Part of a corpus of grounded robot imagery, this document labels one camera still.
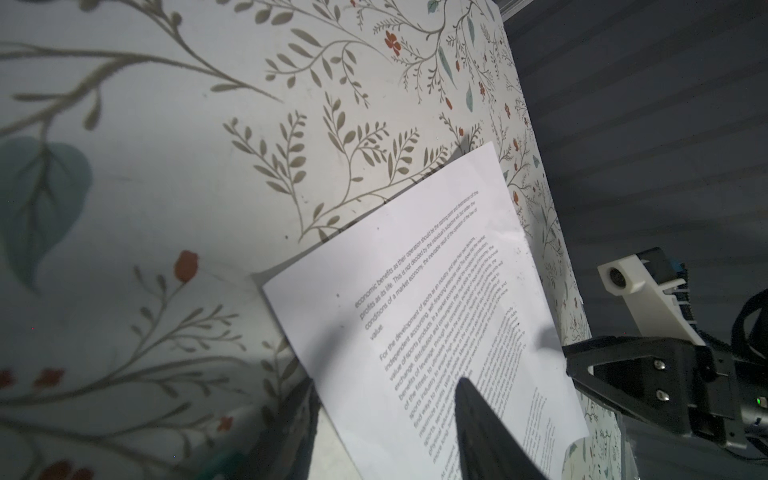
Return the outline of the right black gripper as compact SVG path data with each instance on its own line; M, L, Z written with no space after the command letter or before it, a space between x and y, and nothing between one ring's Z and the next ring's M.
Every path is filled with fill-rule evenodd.
M726 343L701 329L706 347L662 337L600 337L566 345L579 392L677 436L707 440L745 459L767 457L767 292L741 308Z

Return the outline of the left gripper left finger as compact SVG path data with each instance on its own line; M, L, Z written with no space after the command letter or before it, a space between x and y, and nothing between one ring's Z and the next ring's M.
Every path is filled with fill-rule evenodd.
M287 396L278 416L239 466L239 478L306 480L320 406L314 382L305 378Z

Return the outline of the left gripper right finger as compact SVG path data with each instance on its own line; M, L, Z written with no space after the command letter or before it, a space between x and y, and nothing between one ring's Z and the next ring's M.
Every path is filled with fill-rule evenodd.
M455 388L455 420L464 480L546 479L466 377Z

